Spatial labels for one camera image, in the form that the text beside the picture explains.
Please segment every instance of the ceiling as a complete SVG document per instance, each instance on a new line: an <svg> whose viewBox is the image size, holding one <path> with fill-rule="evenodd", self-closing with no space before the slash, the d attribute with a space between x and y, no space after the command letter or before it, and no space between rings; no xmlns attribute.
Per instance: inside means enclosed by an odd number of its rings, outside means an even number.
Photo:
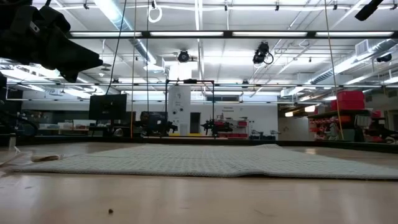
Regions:
<svg viewBox="0 0 398 224"><path fill-rule="evenodd" d="M326 0L328 6L333 1ZM39 7L45 0L36 0L34 5ZM84 0L52 1L51 6L58 9L66 17L74 31L116 31L110 20L96 7L94 1L88 1L89 10L83 8ZM162 8L162 17L159 22L147 21L147 8L142 7L150 2L137 1L138 8L134 8L135 1L128 0L125 18L136 30L196 30L194 0L157 0L158 6L184 7L184 9ZM224 0L203 0L203 30L226 30L227 18L230 30L326 30L325 12L308 11L316 7L324 7L324 0L280 0L279 11L258 10L256 7L275 7L275 1L267 0L227 0L229 7L236 10L207 11L208 8L224 7ZM327 10L328 23L333 30L398 30L398 9L377 10L368 20L360 22L354 18L357 11L348 14L348 9L359 0L338 0L338 9ZM121 8L124 1L119 0ZM392 7L392 0L385 0L383 7ZM63 10L61 7L77 7ZM151 12L153 18L157 11ZM301 83L299 74L314 74L325 67L331 66L329 42L327 40L289 40L269 39L270 49L274 49L274 63L257 69L252 62L254 51L262 39L202 39L204 55L204 73L206 80L215 80L218 83L241 83L247 79L250 83ZM355 45L363 39L331 40L333 59L345 57L355 51ZM73 40L74 42L102 55L105 63L112 64L117 46L117 40L98 39ZM188 50L193 57L198 57L198 42L196 39L149 39L143 40L149 52L158 58L163 57L167 65L177 63L175 54L182 49ZM138 54L133 55L133 46L128 40L120 40L118 57L114 65L113 77L121 82L131 82L134 74L135 82L164 82L165 75L147 73L143 69L143 62L135 60ZM390 63L397 63L396 53ZM390 63L376 63L373 69L379 69ZM371 61L357 65L344 75L358 77L372 71ZM111 72L104 72L100 68L83 71L86 75L101 81L109 82ZM199 78L199 72L193 70L193 78ZM262 91L274 90L264 88Z"/></svg>

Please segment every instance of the wooden floor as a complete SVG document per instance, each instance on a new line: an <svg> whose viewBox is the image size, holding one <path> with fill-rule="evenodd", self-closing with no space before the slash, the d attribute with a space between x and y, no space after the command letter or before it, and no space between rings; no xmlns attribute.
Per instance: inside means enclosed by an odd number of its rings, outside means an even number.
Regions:
<svg viewBox="0 0 398 224"><path fill-rule="evenodd" d="M131 146L76 143L21 150L83 154ZM398 169L397 154L287 148ZM398 182L4 174L0 176L0 223L396 224Z"/></svg>

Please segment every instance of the gray carpet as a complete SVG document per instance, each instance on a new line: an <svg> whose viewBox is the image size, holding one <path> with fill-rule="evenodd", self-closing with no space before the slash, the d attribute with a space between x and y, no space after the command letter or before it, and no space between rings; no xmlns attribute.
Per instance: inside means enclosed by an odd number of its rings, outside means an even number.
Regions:
<svg viewBox="0 0 398 224"><path fill-rule="evenodd" d="M166 146L148 144L14 167L11 172L136 174L200 177L398 179L398 170L262 146Z"/></svg>

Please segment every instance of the rug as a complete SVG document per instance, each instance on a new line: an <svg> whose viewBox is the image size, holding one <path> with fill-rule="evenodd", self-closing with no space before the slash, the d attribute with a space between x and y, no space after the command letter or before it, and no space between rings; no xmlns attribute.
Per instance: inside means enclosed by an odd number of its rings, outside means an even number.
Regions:
<svg viewBox="0 0 398 224"><path fill-rule="evenodd" d="M11 167L9 172L133 174L199 177L266 175L327 179L398 179L398 170L261 146L156 145L76 155Z"/></svg>

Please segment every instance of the computer monitor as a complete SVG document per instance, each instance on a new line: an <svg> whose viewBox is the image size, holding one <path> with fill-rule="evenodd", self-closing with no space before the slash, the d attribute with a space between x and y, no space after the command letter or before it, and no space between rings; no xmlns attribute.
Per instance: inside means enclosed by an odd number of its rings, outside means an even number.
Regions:
<svg viewBox="0 0 398 224"><path fill-rule="evenodd" d="M89 119L124 119L126 117L127 94L90 97Z"/></svg>

